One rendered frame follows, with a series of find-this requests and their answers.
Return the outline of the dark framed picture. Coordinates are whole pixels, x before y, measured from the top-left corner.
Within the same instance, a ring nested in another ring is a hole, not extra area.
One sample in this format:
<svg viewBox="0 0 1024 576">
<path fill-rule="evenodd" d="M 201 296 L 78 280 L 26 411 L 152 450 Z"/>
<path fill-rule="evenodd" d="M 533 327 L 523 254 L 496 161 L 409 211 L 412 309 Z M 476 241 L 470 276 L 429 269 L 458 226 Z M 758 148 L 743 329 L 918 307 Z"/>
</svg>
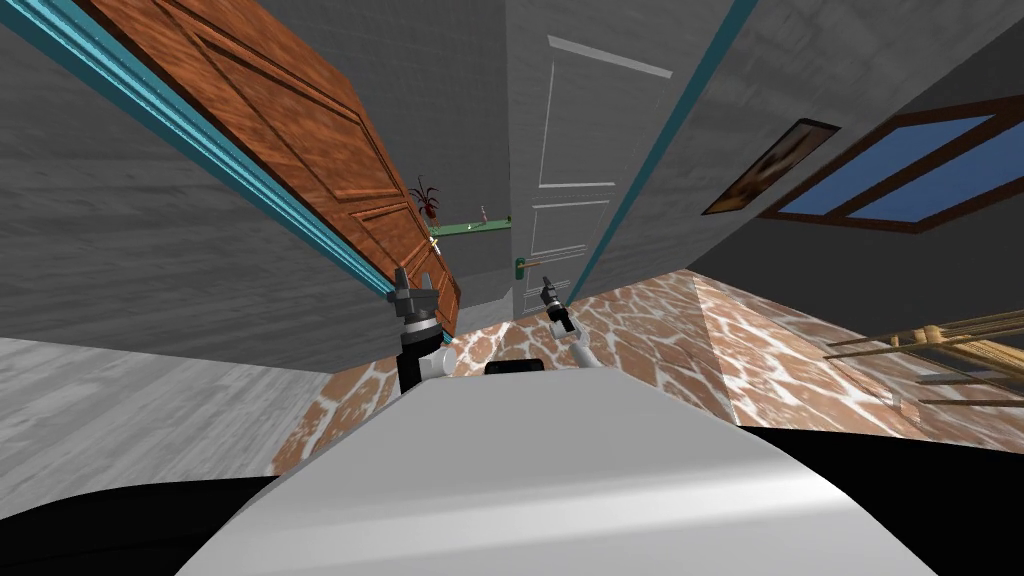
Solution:
<svg viewBox="0 0 1024 576">
<path fill-rule="evenodd" d="M 702 214 L 743 210 L 840 130 L 839 126 L 825 122 L 809 118 L 798 119 Z"/>
</svg>

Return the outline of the brown framed window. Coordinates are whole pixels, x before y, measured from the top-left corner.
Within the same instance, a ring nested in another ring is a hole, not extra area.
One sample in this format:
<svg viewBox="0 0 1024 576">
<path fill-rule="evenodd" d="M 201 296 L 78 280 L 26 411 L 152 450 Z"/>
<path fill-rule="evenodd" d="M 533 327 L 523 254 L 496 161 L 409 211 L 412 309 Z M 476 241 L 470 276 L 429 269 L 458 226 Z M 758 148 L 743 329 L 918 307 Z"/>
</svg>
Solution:
<svg viewBox="0 0 1024 576">
<path fill-rule="evenodd" d="M 761 212 L 920 234 L 1024 193 L 1024 94 L 890 117 Z"/>
</svg>

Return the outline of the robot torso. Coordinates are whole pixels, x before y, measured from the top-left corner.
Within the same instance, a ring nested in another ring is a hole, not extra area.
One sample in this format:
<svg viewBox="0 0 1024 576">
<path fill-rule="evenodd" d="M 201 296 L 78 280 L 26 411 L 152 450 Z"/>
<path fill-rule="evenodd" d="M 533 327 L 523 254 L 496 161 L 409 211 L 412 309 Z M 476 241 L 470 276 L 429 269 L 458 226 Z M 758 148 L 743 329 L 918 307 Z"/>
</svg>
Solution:
<svg viewBox="0 0 1024 576">
<path fill-rule="evenodd" d="M 763 439 L 613 368 L 427 380 L 176 576 L 936 576 Z"/>
</svg>

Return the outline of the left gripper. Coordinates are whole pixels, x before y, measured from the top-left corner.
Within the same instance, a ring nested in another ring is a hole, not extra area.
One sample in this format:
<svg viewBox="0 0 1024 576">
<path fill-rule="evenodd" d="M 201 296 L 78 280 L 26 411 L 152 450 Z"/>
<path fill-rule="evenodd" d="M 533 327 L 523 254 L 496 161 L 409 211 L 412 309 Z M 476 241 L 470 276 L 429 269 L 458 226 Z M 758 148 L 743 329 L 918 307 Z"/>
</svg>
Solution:
<svg viewBox="0 0 1024 576">
<path fill-rule="evenodd" d="M 430 274 L 421 276 L 421 289 L 411 289 L 404 268 L 395 269 L 395 290 L 387 294 L 387 301 L 394 306 L 396 317 L 406 327 L 429 327 L 437 324 L 439 291 L 433 289 Z"/>
</svg>

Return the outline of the green shelf with red plant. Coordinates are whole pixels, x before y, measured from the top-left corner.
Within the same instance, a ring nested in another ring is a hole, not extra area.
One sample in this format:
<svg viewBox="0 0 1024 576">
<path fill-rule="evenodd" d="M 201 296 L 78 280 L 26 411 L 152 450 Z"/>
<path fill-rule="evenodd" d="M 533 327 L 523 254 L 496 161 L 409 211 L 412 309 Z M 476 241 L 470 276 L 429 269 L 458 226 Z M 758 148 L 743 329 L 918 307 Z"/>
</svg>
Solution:
<svg viewBox="0 0 1024 576">
<path fill-rule="evenodd" d="M 436 194 L 439 191 L 434 187 L 425 186 L 422 182 L 422 176 L 417 177 L 417 183 L 418 187 L 410 188 L 408 192 L 417 204 L 418 213 L 423 218 L 427 231 L 435 239 L 470 233 L 506 230 L 512 225 L 511 216 L 507 216 L 505 219 L 490 220 L 487 218 L 484 209 L 481 209 L 481 219 L 478 222 L 442 225 L 437 214 L 440 203 L 436 198 Z"/>
</svg>

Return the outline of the grey panel door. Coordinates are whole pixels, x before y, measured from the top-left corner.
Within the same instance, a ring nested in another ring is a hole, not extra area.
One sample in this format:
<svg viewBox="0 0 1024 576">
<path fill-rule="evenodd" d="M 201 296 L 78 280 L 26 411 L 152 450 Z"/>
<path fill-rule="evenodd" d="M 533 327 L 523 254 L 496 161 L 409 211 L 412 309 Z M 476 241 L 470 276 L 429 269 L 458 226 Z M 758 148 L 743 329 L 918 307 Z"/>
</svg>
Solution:
<svg viewBox="0 0 1024 576">
<path fill-rule="evenodd" d="M 567 296 L 734 0 L 506 0 L 513 313 Z"/>
</svg>

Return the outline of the brown wooden door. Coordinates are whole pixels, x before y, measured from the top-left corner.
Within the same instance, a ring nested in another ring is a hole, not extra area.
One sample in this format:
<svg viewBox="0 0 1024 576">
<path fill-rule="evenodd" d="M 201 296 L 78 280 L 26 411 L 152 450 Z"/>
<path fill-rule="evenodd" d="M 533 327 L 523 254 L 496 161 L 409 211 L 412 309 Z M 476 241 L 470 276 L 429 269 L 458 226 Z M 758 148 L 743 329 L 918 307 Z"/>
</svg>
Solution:
<svg viewBox="0 0 1024 576">
<path fill-rule="evenodd" d="M 373 268 L 459 289 L 353 86 L 256 0 L 75 0 Z"/>
</svg>

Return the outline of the light wooden rack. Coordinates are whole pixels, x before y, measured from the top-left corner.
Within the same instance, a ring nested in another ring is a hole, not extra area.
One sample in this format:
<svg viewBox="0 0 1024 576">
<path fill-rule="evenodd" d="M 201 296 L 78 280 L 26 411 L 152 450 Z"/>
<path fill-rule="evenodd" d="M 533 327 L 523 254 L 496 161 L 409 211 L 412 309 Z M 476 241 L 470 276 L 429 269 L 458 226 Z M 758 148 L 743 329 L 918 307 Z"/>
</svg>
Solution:
<svg viewBox="0 0 1024 576">
<path fill-rule="evenodd" d="M 983 385 L 1009 396 L 1008 399 L 921 398 L 918 402 L 925 406 L 1024 408 L 1024 349 L 998 341 L 1021 334 L 1024 334 L 1024 308 L 831 342 L 827 347 L 840 349 L 878 342 L 874 348 L 841 352 L 829 358 L 902 354 L 941 370 L 920 377 L 921 385 Z"/>
</svg>

